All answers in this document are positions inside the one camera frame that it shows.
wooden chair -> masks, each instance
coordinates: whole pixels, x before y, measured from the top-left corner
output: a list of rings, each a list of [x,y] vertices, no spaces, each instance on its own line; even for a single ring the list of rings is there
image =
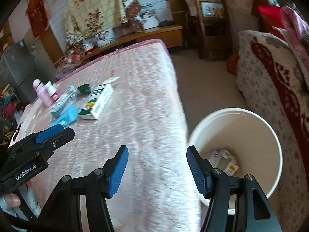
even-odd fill
[[[222,3],[224,18],[204,17],[202,2]],[[195,0],[195,3],[197,16],[188,16],[188,25],[194,26],[197,31],[199,58],[226,60],[232,54],[232,39],[225,0]],[[211,29],[215,29],[218,34],[211,34]]]

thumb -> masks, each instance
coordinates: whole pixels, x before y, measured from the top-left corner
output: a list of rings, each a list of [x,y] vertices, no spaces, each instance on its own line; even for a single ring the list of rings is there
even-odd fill
[[[17,208],[20,206],[20,199],[16,194],[5,194],[4,199],[11,208]]]

blue cloth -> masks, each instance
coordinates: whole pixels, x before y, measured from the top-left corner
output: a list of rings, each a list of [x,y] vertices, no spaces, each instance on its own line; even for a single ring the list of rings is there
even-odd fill
[[[9,96],[3,103],[3,106],[5,107],[8,103],[10,103],[12,96]]]
[[[70,106],[63,114],[59,116],[54,122],[50,123],[50,127],[56,124],[62,124],[63,126],[68,126],[77,120],[78,108],[76,106]]]

picture frame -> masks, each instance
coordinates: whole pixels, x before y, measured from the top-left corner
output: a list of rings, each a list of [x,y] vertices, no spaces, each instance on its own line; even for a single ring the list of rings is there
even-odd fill
[[[115,34],[113,29],[106,29],[97,35],[95,35],[95,39],[97,42],[98,47],[102,47],[104,45],[109,44],[110,42],[113,42],[116,40]]]

blue gripper pad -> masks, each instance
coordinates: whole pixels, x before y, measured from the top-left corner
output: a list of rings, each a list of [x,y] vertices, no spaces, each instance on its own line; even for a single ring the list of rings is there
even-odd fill
[[[194,178],[195,184],[197,186],[197,190],[199,193],[201,193],[205,198],[212,189],[211,188],[211,176],[206,178],[205,175],[203,174],[199,163],[203,163],[202,158],[199,156],[198,152],[196,151],[195,147],[194,150],[192,151],[192,146],[188,147],[187,149],[187,162],[189,164],[192,176]]]
[[[37,143],[42,143],[44,140],[48,139],[49,137],[57,134],[58,132],[61,132],[64,130],[63,125],[57,124],[53,127],[50,127],[49,129],[46,129],[45,131],[42,131],[39,133],[39,135],[36,138]]]
[[[112,198],[112,196],[118,191],[123,173],[127,166],[128,159],[129,159],[129,150],[126,146],[122,145],[119,148],[115,158],[113,158],[113,160],[117,161],[114,170],[111,176],[109,177],[109,190],[107,194],[110,198]]]

